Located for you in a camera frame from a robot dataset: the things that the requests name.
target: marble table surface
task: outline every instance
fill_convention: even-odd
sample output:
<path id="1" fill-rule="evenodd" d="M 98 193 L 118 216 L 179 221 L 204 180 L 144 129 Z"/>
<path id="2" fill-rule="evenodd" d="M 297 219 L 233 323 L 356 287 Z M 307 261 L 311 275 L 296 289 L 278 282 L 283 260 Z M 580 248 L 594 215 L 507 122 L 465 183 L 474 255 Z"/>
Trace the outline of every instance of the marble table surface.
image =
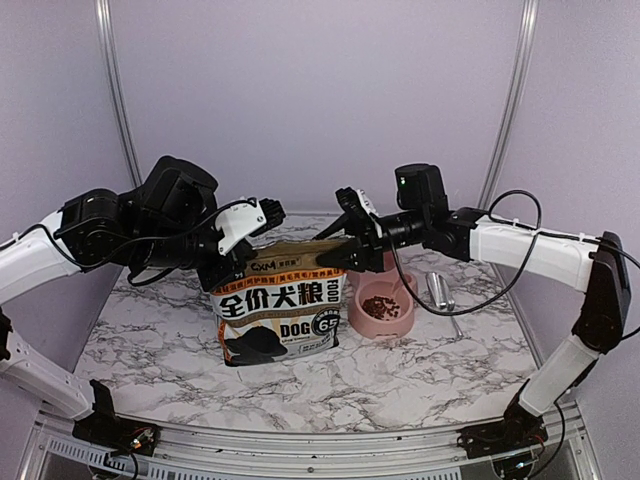
<path id="1" fill-rule="evenodd" d="M 260 242 L 308 239 L 329 217 L 290 216 Z M 420 247 L 402 251 L 427 300 L 424 274 L 447 279 L 457 308 L 496 292 L 488 265 L 457 262 Z M 93 329 L 76 373 L 108 385 L 119 413 L 156 421 L 251 431 L 400 430 L 500 415 L 535 369 L 506 300 L 458 317 L 416 310 L 404 338 L 372 341 L 349 325 L 337 348 L 296 360 L 227 367 L 209 295 L 193 273 L 144 288 L 123 272 Z M 346 299 L 351 288 L 345 291 Z"/>

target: pink bowl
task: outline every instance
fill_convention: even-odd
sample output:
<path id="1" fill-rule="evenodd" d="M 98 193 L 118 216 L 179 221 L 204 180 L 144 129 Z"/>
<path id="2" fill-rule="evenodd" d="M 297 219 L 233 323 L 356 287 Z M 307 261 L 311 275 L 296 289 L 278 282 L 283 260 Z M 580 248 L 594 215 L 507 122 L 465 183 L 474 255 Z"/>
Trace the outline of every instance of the pink bowl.
<path id="1" fill-rule="evenodd" d="M 398 270 L 395 268 L 393 255 L 384 254 L 384 268 L 382 273 L 349 272 L 347 278 L 353 285 L 355 293 L 349 303 L 349 323 L 363 337 L 373 340 L 400 338 L 413 328 L 415 311 L 413 298 L 404 288 Z M 405 273 L 407 281 L 413 291 L 417 282 L 413 275 Z M 362 303 L 375 296 L 393 299 L 400 306 L 400 314 L 393 320 L 378 320 L 362 309 Z"/>

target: purple-gray wall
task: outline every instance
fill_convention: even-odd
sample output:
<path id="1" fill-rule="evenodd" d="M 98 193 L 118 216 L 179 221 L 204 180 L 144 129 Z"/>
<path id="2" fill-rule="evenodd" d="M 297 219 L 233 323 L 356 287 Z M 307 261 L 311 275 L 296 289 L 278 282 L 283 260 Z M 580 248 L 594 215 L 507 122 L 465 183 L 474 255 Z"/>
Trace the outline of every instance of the purple-gray wall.
<path id="1" fill-rule="evenodd" d="M 526 188 L 544 226 L 621 235 L 640 256 L 640 3 L 544 0 L 525 94 L 498 193 Z M 516 215 L 515 208 L 501 213 Z M 640 276 L 633 272 L 636 303 Z M 545 356 L 565 337 L 582 295 L 523 278 L 516 295 Z M 631 308 L 628 329 L 640 325 Z M 600 360 L 578 389 L 604 479 L 640 478 L 640 338 Z"/>
<path id="2" fill-rule="evenodd" d="M 395 207 L 393 169 L 442 167 L 474 204 L 513 68 L 522 2 L 112 2 L 143 175 L 197 162 L 220 197 L 335 211 L 333 192 Z"/>
<path id="3" fill-rule="evenodd" d="M 92 2 L 4 1 L 0 15 L 0 239 L 86 190 L 130 188 Z M 3 305 L 24 338 L 73 369 L 114 268 Z M 15 478 L 39 402 L 0 380 L 0 477 Z"/>

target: robotic arm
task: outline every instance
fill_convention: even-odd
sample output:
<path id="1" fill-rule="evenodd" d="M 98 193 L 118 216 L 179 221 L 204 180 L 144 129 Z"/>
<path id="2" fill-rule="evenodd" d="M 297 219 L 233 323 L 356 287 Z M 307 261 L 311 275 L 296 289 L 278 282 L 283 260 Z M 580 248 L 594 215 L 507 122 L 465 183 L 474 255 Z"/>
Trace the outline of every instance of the robotic arm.
<path id="1" fill-rule="evenodd" d="M 533 445 L 538 441 L 534 436 L 546 440 L 542 415 L 623 338 L 631 290 L 619 254 L 620 239 L 610 232 L 596 239 L 524 228 L 474 208 L 451 211 L 438 167 L 407 165 L 395 173 L 402 212 L 394 215 L 377 217 L 362 191 L 345 188 L 336 192 L 345 213 L 318 238 L 342 229 L 351 238 L 318 262 L 326 267 L 380 272 L 384 251 L 421 244 L 465 262 L 518 268 L 537 236 L 526 271 L 583 292 L 580 316 L 571 334 L 513 398 L 503 419 L 461 430 L 459 444 L 469 458 L 476 458 Z"/>
<path id="2" fill-rule="evenodd" d="M 255 257 L 248 236 L 285 217 L 279 202 L 238 200 L 218 207 L 216 180 L 185 160 L 162 157 L 145 183 L 124 194 L 97 189 L 68 201 L 0 245 L 0 306 L 56 278 L 107 263 L 147 285 L 173 269 L 195 269 L 205 291 L 243 275 Z M 148 268 L 159 275 L 134 283 Z M 116 416 L 109 389 L 60 368 L 35 351 L 0 310 L 0 373 L 75 421 L 74 436 L 151 454 L 157 426 Z"/>

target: table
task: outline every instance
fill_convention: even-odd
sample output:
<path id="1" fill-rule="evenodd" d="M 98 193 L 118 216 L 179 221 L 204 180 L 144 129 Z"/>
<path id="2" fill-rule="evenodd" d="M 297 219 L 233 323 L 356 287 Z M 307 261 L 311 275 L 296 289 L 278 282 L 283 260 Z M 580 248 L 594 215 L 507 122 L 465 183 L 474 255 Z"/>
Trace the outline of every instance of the table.
<path id="1" fill-rule="evenodd" d="M 332 218 L 290 216 L 259 239 L 311 238 Z M 428 299 L 425 274 L 448 281 L 457 308 L 499 288 L 488 265 L 462 263 L 420 247 L 403 262 Z M 195 273 L 174 272 L 134 288 L 123 272 L 76 368 L 111 388 L 121 414 L 182 425 L 263 432 L 363 432 L 465 423 L 500 415 L 535 369 L 507 300 L 458 317 L 417 309 L 404 338 L 372 341 L 346 319 L 346 288 L 337 348 L 296 360 L 227 367 L 209 295 Z"/>

